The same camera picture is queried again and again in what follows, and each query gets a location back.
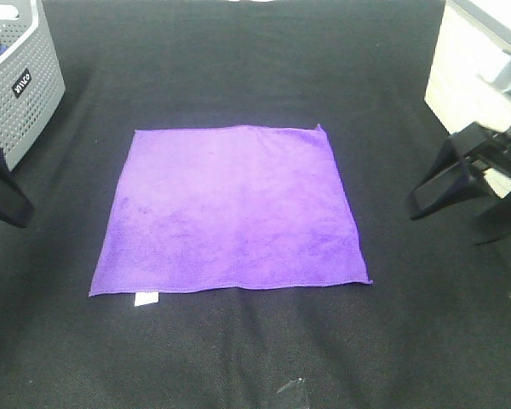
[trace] basket label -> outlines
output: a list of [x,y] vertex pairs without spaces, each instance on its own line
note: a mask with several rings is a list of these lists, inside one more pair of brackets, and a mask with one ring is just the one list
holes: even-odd
[[32,75],[28,72],[28,68],[23,71],[19,79],[15,81],[15,84],[11,87],[14,91],[15,98],[19,98],[20,95],[25,91],[28,84],[32,81]]

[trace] microfiber cloth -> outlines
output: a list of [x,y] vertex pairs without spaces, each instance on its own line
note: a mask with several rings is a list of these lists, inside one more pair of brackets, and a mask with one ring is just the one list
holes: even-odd
[[137,130],[89,295],[370,284],[327,135]]

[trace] towel tag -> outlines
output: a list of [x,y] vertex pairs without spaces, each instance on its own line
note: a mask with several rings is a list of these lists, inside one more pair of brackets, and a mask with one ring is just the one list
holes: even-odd
[[135,307],[140,305],[153,304],[159,302],[158,292],[137,292],[135,293]]

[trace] black tablecloth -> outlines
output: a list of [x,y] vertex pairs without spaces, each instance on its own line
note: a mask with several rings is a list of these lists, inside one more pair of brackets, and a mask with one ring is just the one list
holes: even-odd
[[[0,408],[511,408],[511,239],[486,203],[411,222],[446,132],[423,102],[440,1],[49,2],[67,92],[0,222]],[[88,298],[135,129],[327,130],[373,286]]]

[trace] perforated basket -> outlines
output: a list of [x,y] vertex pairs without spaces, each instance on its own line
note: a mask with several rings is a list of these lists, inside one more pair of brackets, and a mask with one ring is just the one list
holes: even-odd
[[8,46],[0,55],[0,147],[11,169],[42,132],[65,85],[41,1],[0,4],[18,10],[16,18],[0,20],[0,43]]

